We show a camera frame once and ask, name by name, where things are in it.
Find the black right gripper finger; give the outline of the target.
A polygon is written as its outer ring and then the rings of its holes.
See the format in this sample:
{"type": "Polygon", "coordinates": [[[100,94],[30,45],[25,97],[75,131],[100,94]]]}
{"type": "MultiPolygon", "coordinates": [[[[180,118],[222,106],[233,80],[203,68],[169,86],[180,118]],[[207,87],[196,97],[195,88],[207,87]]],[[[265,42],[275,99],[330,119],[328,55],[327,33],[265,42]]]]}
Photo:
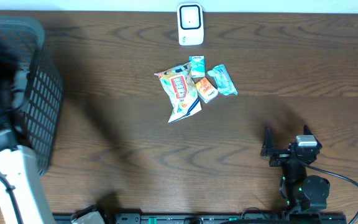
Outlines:
{"type": "Polygon", "coordinates": [[[318,145],[318,140],[315,138],[308,125],[303,126],[303,145],[318,145]]]}
{"type": "Polygon", "coordinates": [[[269,128],[266,126],[264,131],[264,141],[262,144],[260,155],[262,157],[271,156],[274,153],[275,146],[273,143],[273,136],[269,128]]]}

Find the orange tissue pack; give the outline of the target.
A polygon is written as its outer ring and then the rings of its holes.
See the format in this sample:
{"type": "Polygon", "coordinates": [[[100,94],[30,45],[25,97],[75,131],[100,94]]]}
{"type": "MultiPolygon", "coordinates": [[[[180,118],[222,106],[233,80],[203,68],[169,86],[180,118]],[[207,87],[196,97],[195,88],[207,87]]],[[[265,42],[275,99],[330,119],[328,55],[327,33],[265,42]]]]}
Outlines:
{"type": "Polygon", "coordinates": [[[218,96],[218,90],[205,77],[198,81],[195,85],[198,95],[205,103],[209,103],[218,96]]]}

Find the teal kleenex tissue pack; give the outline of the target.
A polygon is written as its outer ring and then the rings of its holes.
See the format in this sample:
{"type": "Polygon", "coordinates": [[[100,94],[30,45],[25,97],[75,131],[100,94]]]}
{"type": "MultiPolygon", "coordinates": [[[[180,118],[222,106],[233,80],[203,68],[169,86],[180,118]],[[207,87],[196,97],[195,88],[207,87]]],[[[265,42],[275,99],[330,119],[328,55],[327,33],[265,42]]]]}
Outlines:
{"type": "Polygon", "coordinates": [[[191,77],[203,78],[205,77],[205,59],[204,56],[189,56],[191,63],[191,77]]]}

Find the yellow red snack bag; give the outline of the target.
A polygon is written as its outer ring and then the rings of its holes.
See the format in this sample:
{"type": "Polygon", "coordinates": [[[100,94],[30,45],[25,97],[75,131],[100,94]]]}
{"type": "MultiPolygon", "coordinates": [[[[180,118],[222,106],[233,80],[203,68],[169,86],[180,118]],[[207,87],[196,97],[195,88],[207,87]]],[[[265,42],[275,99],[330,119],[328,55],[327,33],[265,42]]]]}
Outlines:
{"type": "Polygon", "coordinates": [[[173,106],[168,123],[174,123],[201,111],[196,85],[191,77],[191,62],[157,72],[162,87],[173,106]]]}

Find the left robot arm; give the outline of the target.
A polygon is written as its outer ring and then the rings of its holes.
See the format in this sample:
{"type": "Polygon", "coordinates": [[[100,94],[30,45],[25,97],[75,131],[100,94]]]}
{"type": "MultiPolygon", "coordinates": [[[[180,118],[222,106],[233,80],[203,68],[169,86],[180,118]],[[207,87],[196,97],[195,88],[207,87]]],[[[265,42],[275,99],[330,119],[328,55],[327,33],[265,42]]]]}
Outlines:
{"type": "Polygon", "coordinates": [[[52,213],[40,183],[35,151],[21,144],[14,106],[17,57],[0,42],[0,208],[6,223],[105,223],[96,207],[72,215],[52,213]]]}

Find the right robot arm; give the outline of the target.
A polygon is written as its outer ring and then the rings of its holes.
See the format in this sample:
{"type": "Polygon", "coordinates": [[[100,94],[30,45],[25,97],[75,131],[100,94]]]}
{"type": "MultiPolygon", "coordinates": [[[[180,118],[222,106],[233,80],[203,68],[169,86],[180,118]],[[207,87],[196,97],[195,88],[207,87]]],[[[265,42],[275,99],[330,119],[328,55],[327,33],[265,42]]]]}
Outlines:
{"type": "Polygon", "coordinates": [[[321,211],[327,207],[330,183],[306,172],[306,167],[317,159],[321,148],[321,143],[307,126],[286,149],[277,149],[272,133],[265,128],[260,155],[269,158],[269,166],[282,169],[280,193],[288,204],[288,210],[282,212],[286,221],[299,222],[304,218],[306,223],[322,222],[321,211]]]}

